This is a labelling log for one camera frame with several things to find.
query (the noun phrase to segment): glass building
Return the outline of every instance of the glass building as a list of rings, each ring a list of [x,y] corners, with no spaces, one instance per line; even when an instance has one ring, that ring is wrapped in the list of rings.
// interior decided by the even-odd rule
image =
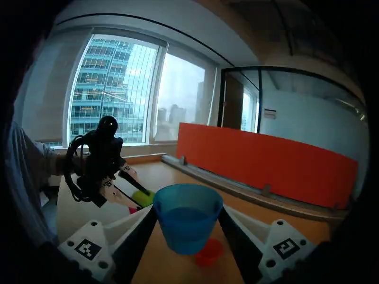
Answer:
[[[99,120],[117,119],[116,137],[144,143],[148,100],[158,46],[140,40],[94,35],[73,87],[70,141],[97,128]]]

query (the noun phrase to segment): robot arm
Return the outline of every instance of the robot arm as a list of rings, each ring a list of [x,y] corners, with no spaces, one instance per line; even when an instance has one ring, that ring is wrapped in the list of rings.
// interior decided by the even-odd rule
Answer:
[[[100,120],[96,130],[90,131],[85,136],[79,135],[71,142],[65,156],[63,175],[75,201],[93,202],[98,207],[102,207],[107,200],[124,205],[129,204],[129,200],[132,200],[139,205],[113,185],[112,177],[118,171],[122,178],[138,190],[147,196],[150,195],[150,192],[132,176],[132,169],[121,158],[123,140],[114,137],[116,130],[116,119],[105,116]],[[83,170],[82,162],[84,145],[88,145],[90,152],[86,159],[85,170]],[[73,164],[72,159],[77,154],[76,151],[79,147],[81,148],[81,162],[77,167]],[[71,178],[72,171],[79,176],[76,184]]]

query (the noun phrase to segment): orange partition panel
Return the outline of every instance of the orange partition panel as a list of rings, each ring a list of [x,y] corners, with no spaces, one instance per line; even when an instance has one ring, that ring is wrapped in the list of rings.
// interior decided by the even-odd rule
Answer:
[[[177,157],[226,178],[295,200],[343,209],[358,163],[305,143],[230,128],[181,123]]]

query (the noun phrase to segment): blue plastic cup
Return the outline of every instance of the blue plastic cup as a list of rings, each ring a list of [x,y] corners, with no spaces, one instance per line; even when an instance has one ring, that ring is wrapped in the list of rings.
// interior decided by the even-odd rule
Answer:
[[[168,247],[183,255],[203,249],[223,204],[217,191],[195,184],[167,186],[153,200]]]

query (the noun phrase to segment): yellow sponge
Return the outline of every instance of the yellow sponge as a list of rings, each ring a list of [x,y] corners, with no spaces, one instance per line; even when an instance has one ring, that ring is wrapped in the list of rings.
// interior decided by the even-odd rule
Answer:
[[[133,193],[132,198],[136,200],[143,208],[145,208],[153,203],[153,199],[155,195],[155,193],[150,190],[148,190],[148,192],[150,193],[149,196],[147,196],[142,191],[137,190],[136,192]]]

